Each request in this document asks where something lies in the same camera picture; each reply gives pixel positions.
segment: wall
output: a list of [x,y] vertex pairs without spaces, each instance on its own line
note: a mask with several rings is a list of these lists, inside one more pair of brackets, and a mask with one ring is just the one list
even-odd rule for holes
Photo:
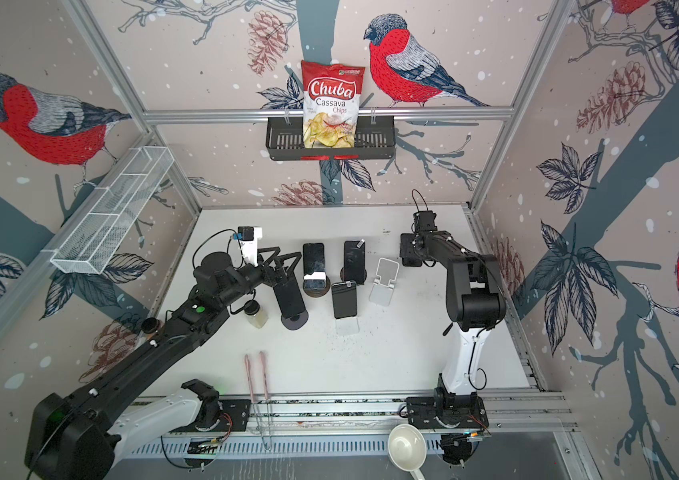
[[[509,105],[550,4],[550,0],[490,0],[485,5],[413,0],[88,2],[145,108],[152,110],[301,108],[303,59],[366,67],[362,104],[387,107],[402,91],[373,77],[370,48],[375,47],[364,39],[367,28],[382,14],[401,15],[432,58],[464,86],[467,95],[478,99],[436,97],[422,101],[424,106]],[[300,195],[317,196],[315,201],[322,204],[411,203],[412,187],[424,187],[428,191],[422,193],[434,202],[469,201],[500,127],[498,120],[398,122],[395,162],[280,166],[262,155],[266,153],[262,124],[171,125],[162,126],[160,132],[175,150],[186,152],[179,154],[186,172],[205,179],[198,180],[196,188],[204,206],[268,206],[278,203],[273,196]],[[229,150],[222,149],[224,144]],[[242,172],[239,166],[244,164],[252,165],[254,170],[248,170],[256,174]],[[203,181],[219,187],[214,190]],[[262,197],[247,193],[259,188],[266,193]]]
[[[0,2],[0,72],[37,91],[89,103],[46,102],[37,116],[43,121],[31,125],[40,132],[32,134],[18,118],[35,106],[0,94],[8,116],[0,123],[1,297],[93,190],[88,184],[74,188],[83,178],[78,164],[88,159],[86,179],[101,180],[113,158],[100,149],[119,158],[139,132],[120,113],[98,110],[124,111],[56,2]],[[64,127],[68,112],[67,128],[82,131],[58,135],[62,132],[49,126]],[[110,131],[97,123],[116,118],[123,120]],[[63,159],[75,161],[55,163]],[[51,392],[67,394],[133,349],[134,332],[170,278],[192,221],[175,190],[164,179],[102,275],[56,272],[39,284],[30,306],[0,341],[0,478],[25,475],[24,448],[39,400]]]
[[679,1],[667,5],[573,11],[479,212],[605,478],[679,478]]

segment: black hanging shelf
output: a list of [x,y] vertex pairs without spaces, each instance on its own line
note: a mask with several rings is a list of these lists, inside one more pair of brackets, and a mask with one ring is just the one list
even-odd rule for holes
[[267,119],[265,144],[270,160],[389,160],[395,154],[395,128],[392,115],[359,116],[355,126],[355,147],[305,148],[302,117]]

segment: cassava chip image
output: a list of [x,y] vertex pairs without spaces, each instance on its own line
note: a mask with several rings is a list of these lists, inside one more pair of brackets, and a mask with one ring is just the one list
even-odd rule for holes
[[302,139],[305,148],[355,146],[363,67],[302,61],[305,85]]

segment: white mesh basket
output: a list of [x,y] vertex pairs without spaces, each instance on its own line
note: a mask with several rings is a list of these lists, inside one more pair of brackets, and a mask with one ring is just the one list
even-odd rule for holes
[[54,254],[66,274],[101,274],[174,162],[166,147],[142,147]]

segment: bag of chips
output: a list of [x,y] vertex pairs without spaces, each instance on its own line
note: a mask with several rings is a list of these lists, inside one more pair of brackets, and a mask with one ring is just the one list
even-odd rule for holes
[[355,124],[361,103],[364,67],[321,65],[302,61],[305,148],[355,146]]

